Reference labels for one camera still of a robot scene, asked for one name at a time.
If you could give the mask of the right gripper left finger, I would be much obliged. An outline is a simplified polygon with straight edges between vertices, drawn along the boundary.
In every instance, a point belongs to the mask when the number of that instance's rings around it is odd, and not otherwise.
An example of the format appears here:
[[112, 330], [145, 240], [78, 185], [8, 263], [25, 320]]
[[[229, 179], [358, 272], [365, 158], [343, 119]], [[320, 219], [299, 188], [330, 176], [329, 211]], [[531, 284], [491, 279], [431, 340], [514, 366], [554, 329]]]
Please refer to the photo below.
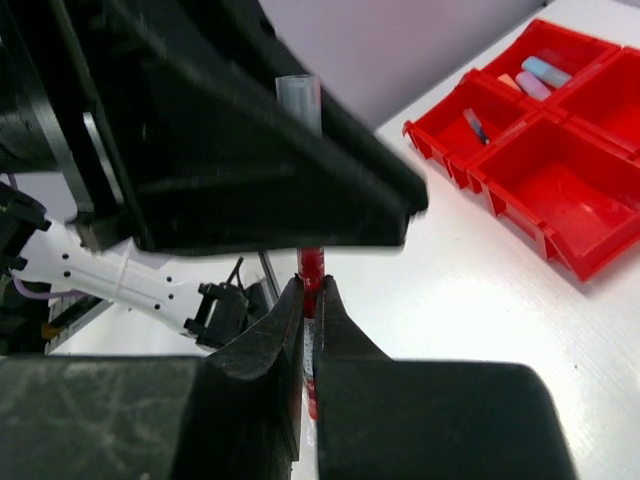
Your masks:
[[206, 357], [1, 363], [5, 479], [287, 479], [300, 452], [303, 286]]

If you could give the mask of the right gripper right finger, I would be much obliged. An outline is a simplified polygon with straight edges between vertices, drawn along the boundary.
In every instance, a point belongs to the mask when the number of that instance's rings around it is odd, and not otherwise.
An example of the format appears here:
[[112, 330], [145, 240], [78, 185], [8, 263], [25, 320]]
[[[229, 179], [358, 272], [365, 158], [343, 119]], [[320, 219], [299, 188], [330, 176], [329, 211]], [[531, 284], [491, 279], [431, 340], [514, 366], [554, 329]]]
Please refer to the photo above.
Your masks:
[[556, 408], [528, 366], [394, 360], [317, 297], [314, 380], [323, 479], [572, 479]]

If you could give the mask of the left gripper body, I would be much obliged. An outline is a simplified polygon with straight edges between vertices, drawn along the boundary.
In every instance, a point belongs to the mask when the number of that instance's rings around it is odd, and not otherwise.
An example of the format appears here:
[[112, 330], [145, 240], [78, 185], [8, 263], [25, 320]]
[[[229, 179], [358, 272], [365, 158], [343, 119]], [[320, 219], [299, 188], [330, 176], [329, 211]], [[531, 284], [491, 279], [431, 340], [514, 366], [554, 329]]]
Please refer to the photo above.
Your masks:
[[1, 4], [1, 170], [57, 171], [83, 244], [150, 245], [136, 183], [148, 173], [147, 1]]

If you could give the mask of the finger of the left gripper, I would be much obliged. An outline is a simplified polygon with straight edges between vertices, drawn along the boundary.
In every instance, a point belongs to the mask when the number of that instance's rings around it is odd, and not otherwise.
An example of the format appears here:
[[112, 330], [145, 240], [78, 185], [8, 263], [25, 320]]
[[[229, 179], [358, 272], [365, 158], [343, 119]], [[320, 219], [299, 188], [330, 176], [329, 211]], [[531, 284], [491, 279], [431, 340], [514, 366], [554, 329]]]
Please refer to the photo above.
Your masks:
[[404, 243], [429, 205], [424, 180], [329, 93], [320, 132], [277, 102], [277, 79], [306, 69], [259, 2], [103, 8], [141, 54], [146, 123], [125, 161], [140, 249], [201, 257]]

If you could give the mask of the clear pen cap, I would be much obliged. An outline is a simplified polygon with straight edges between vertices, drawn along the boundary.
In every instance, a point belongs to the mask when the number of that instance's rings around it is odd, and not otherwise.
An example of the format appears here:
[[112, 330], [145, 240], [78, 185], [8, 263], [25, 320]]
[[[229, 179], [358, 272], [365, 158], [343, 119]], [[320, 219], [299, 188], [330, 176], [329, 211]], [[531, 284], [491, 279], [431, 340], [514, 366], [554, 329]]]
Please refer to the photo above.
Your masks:
[[279, 104], [318, 136], [322, 135], [321, 83], [315, 75], [275, 79]]

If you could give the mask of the red pen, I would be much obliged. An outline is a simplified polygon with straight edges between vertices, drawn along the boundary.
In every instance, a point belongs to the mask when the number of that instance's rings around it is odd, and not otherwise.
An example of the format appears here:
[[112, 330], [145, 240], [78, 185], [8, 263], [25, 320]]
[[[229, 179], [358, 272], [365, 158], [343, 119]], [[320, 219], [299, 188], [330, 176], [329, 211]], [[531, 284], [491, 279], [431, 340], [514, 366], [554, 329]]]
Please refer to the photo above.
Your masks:
[[310, 418], [316, 420], [317, 395], [313, 371], [313, 349], [317, 298], [325, 276], [324, 249], [302, 248], [297, 251], [297, 258], [298, 276], [304, 286], [303, 374], [308, 397], [308, 412]]

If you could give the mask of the blue pen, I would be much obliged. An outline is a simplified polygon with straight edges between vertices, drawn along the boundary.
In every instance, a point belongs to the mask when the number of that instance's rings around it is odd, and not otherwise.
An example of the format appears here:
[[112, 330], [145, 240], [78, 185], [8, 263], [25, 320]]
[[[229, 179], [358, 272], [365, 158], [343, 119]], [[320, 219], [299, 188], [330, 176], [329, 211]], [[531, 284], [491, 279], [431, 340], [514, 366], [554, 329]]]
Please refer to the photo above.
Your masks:
[[467, 108], [463, 111], [463, 116], [468, 123], [469, 127], [473, 130], [475, 135], [478, 137], [480, 142], [483, 145], [488, 145], [490, 140], [488, 135], [486, 134], [484, 127], [479, 119], [479, 117], [475, 114], [475, 112]]

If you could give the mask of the pink highlighter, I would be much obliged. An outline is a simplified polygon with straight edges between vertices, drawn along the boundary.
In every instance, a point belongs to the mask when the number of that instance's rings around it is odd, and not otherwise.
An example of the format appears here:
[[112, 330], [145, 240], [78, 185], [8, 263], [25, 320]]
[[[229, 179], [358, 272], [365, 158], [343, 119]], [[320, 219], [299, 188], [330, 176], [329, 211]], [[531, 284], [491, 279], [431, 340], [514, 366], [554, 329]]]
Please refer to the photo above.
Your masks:
[[544, 101], [550, 97], [551, 91], [533, 74], [521, 71], [516, 75], [517, 85], [531, 98]]

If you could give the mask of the blue highlighter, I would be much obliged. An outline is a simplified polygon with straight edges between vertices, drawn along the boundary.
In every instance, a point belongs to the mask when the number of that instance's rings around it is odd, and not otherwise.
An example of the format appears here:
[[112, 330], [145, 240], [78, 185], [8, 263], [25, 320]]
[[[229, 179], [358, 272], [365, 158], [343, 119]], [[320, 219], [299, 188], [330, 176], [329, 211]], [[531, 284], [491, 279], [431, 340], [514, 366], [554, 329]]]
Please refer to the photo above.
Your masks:
[[563, 87], [572, 79], [572, 76], [567, 72], [536, 56], [527, 57], [522, 62], [521, 67], [542, 82], [556, 89]]

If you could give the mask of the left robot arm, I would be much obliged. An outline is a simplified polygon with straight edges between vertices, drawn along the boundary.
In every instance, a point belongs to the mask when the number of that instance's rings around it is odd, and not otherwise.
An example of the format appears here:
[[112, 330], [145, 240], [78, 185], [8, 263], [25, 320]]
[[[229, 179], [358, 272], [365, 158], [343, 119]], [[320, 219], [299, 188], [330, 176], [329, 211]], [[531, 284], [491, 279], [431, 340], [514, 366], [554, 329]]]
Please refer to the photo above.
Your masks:
[[228, 288], [113, 253], [207, 257], [396, 247], [428, 206], [422, 178], [327, 91], [306, 125], [282, 81], [308, 72], [256, 1], [5, 1], [1, 170], [59, 172], [76, 215], [55, 222], [1, 189], [1, 268], [63, 284], [219, 347]]

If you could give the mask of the orange highlighter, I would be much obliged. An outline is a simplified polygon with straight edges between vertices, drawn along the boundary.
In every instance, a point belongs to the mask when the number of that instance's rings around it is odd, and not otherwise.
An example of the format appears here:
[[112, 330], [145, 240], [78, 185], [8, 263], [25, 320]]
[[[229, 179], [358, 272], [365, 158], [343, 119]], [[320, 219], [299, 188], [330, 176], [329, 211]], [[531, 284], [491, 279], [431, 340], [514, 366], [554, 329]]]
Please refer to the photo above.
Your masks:
[[503, 83], [504, 85], [509, 86], [510, 88], [521, 92], [521, 88], [518, 85], [518, 83], [508, 74], [502, 74], [500, 76], [497, 77], [497, 80], [500, 81], [501, 83]]

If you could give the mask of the red compartment bin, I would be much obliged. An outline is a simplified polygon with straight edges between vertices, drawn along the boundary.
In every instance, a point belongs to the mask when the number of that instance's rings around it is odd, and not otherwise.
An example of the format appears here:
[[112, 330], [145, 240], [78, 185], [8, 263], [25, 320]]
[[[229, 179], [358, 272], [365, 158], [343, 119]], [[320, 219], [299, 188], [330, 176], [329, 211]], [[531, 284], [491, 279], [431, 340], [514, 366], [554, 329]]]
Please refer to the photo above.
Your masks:
[[[536, 56], [572, 79], [544, 101], [497, 80]], [[479, 117], [483, 145], [463, 111]], [[639, 240], [639, 51], [536, 19], [404, 134], [462, 189], [586, 281]]]

